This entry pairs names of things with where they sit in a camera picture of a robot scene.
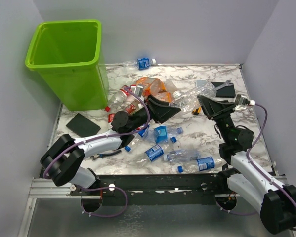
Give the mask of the clear plain bottle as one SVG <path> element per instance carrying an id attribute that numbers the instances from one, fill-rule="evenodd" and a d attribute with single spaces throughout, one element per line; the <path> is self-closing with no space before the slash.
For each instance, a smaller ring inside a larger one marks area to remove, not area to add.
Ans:
<path id="1" fill-rule="evenodd" d="M 201 106 L 198 96 L 214 98 L 216 96 L 216 88 L 211 82 L 207 82 L 203 86 L 198 86 L 183 93 L 180 97 L 172 101 L 169 106 L 180 108 L 183 114 L 192 112 Z"/>

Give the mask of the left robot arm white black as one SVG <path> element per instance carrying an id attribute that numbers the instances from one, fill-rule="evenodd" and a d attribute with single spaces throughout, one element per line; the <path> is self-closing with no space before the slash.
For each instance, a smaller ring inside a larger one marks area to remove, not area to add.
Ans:
<path id="1" fill-rule="evenodd" d="M 85 158 L 124 148 L 133 140 L 139 127 L 147 128 L 150 120 L 162 124 L 181 111 L 151 95 L 142 101 L 142 105 L 143 108 L 134 114 L 116 112 L 112 128 L 105 133 L 76 139 L 68 134 L 62 135 L 40 160 L 43 177 L 51 179 L 58 187 L 71 183 L 88 195 L 95 194 L 100 181 L 90 168 L 81 167 Z"/>

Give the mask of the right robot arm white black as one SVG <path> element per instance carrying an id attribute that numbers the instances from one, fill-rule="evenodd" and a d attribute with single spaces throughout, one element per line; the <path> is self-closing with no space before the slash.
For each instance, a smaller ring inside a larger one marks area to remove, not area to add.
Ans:
<path id="1" fill-rule="evenodd" d="M 219 173 L 217 189 L 239 194 L 256 210 L 270 233 L 296 231 L 296 187 L 277 180 L 251 158 L 250 151 L 261 136 L 254 138 L 253 131 L 235 126 L 231 118 L 237 107 L 252 107 L 256 102 L 243 95 L 237 95 L 234 102 L 215 101 L 203 95 L 197 99 L 224 141 L 219 145 L 220 157 L 232 166 Z"/>

